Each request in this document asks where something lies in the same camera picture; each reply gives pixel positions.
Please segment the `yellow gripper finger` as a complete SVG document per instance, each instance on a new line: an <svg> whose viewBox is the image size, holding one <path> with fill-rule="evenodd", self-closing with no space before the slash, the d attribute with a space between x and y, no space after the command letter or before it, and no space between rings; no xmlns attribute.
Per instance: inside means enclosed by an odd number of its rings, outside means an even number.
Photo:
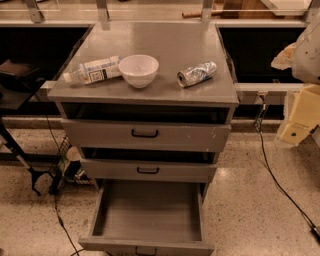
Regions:
<svg viewBox="0 0 320 256"><path fill-rule="evenodd" d="M284 101L284 121L278 140L298 145L320 124L320 86L306 84L298 91L288 91Z"/></svg>

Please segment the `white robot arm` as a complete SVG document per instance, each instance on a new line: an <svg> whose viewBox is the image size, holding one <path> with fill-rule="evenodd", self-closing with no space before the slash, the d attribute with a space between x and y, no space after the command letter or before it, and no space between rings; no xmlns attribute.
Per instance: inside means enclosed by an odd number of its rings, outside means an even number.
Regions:
<svg viewBox="0 0 320 256"><path fill-rule="evenodd" d="M288 94L286 120L278 139L298 145L320 124L320 15L298 37L293 51L292 75L304 86Z"/></svg>

